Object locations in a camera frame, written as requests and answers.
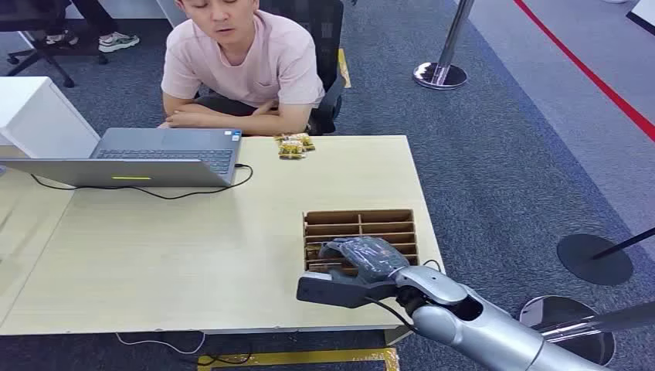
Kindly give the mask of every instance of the black office chair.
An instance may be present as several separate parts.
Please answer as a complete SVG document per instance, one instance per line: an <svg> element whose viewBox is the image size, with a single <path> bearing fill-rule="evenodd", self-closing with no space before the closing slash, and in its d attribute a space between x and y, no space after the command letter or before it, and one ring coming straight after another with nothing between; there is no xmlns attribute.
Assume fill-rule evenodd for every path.
<svg viewBox="0 0 655 371"><path fill-rule="evenodd" d="M52 26L62 12L66 11L67 1L62 0L0 0L0 32L43 31ZM107 58L101 51L79 47L70 48L49 46L44 39L26 38L34 49L10 53L7 62L17 65L7 76L15 76L25 68L44 59L63 77L64 87L74 87L75 83L68 73L57 63L54 56L97 56L99 64L106 64ZM17 57L25 56L22 61Z"/></svg>
<svg viewBox="0 0 655 371"><path fill-rule="evenodd" d="M312 111L310 134L334 131L334 119L341 109L341 92L345 80L339 70L339 42L344 5L341 0L260 0L260 9L293 19L314 39L318 76L323 81L325 97Z"/></svg>

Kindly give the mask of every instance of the black round base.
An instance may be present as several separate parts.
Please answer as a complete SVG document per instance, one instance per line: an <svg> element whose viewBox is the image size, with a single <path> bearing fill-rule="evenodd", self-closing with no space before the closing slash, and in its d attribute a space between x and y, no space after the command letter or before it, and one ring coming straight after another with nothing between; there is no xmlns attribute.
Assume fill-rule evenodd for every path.
<svg viewBox="0 0 655 371"><path fill-rule="evenodd" d="M564 267L576 277L593 284L614 286L628 281L633 275L633 262L623 251L593 260L614 242L591 234L572 234L557 245L557 256Z"/></svg>
<svg viewBox="0 0 655 371"><path fill-rule="evenodd" d="M543 328L591 315L597 313L579 301L562 296L542 296L530 300L521 309L518 320L542 332L540 330ZM611 332L583 335L553 343L599 365L606 365L612 359L616 347Z"/></svg>

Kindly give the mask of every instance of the robotic arm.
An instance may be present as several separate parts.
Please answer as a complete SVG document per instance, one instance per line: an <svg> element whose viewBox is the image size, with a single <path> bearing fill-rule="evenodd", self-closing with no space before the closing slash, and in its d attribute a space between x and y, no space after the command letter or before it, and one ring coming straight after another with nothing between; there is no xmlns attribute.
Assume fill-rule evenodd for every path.
<svg viewBox="0 0 655 371"><path fill-rule="evenodd" d="M306 272L298 282L298 300L357 308L395 296L412 318L413 331L490 370L609 370L546 342L539 332L439 271L410 266L384 240L337 239L321 248L320 256L336 253L358 268L358 276Z"/></svg>

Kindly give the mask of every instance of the snack package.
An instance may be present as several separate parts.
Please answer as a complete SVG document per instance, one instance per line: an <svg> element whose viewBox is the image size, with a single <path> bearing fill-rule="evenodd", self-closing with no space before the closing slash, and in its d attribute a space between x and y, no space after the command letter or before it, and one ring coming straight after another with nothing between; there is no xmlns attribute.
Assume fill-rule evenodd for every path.
<svg viewBox="0 0 655 371"><path fill-rule="evenodd" d="M307 133L288 135L288 138L302 142L305 151L313 151L316 149L316 147L314 147L314 143L311 141L311 137Z"/></svg>
<svg viewBox="0 0 655 371"><path fill-rule="evenodd" d="M284 160L299 160L304 157L301 141L282 140L278 155Z"/></svg>
<svg viewBox="0 0 655 371"><path fill-rule="evenodd" d="M313 151L316 149L314 143L311 141L311 137L307 133L276 135L273 139L275 139L277 145L280 145L282 141L300 141L303 144L304 151Z"/></svg>

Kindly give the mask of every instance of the black cable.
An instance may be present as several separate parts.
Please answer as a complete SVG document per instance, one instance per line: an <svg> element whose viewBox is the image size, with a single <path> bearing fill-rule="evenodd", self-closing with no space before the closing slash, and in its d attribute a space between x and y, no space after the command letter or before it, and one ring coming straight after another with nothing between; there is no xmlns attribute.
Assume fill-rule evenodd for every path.
<svg viewBox="0 0 655 371"><path fill-rule="evenodd" d="M250 167L250 165L236 164L236 165L234 165L234 167L235 168L248 168L250 170L250 174L248 175L248 178L246 178L246 179L244 179L241 182L238 182L236 184L233 184L233 185L221 188L221 189L216 189L214 191L197 191L197 192L186 193L184 195L173 196L173 197L158 195L157 193L150 192L150 191L147 191L147 190L139 188L139 187L134 187L132 185L124 185L124 186L121 186L121 187L94 187L94 186L88 186L88 185L82 185L82 186L79 186L79 187L70 187L70 188L55 187L54 185L47 185L47 184L41 182L39 180L39 178L36 178L36 176L34 176L34 174L30 174L30 175L32 176L32 179L34 179L41 186L44 186L44 187L50 188L50 189L58 189L60 191L75 191L75 190L78 190L78 189L105 189L105 190L108 190L108 191L114 191L116 189L136 189L137 191L147 193L148 195L155 196L155 197L157 197L159 199L182 199L184 197L189 197L189 196L193 196L193 195L210 195L210 194L213 194L213 193L220 193L220 192L226 191L228 189L238 187L238 186L242 185L243 183L248 182L250 180L250 178L252 178L253 175L255 174L255 171L253 170L252 167Z"/></svg>
<svg viewBox="0 0 655 371"><path fill-rule="evenodd" d="M401 316L400 313L398 313L397 311L395 311L394 308L389 307L387 304L381 302L380 300L375 300L374 298L370 298L370 297L368 297L368 296L364 296L364 299L370 301L371 303L375 303L375 304L379 305L380 307L383 307L383 308L386 309L387 311L390 311L390 312L391 312L391 313L392 313L392 314L393 314L397 319L399 319L399 320L403 323L403 325L407 326L407 328L409 328L410 330L414 331L416 334L421 335L421 333L419 332L419 330L418 330L416 327L414 327L414 325L412 325L412 324L410 324L409 322L407 322L407 320L405 319L405 317Z"/></svg>
<svg viewBox="0 0 655 371"><path fill-rule="evenodd" d="M423 263L423 265L427 265L427 264L430 263L430 262L436 264L437 270L438 270L439 272L441 272L441 264L439 264L439 262L436 261L436 260L434 260L434 259L426 260L426 262Z"/></svg>
<svg viewBox="0 0 655 371"><path fill-rule="evenodd" d="M180 361L182 361L184 363L191 364L191 365L202 366L202 367L211 366L215 362L226 363L228 365L242 365L244 363L248 363L248 361L250 361L250 359L253 357L253 344L249 343L248 348L249 348L248 355L246 356L246 358L244 358L244 359L242 359L240 361L229 361L227 359L222 359L220 355L211 355L211 354L205 354L205 356L208 356L211 359L211 361L209 361L209 362L197 362L197 361L193 361L193 360L190 360L190 359L184 359L184 358L180 358Z"/></svg>

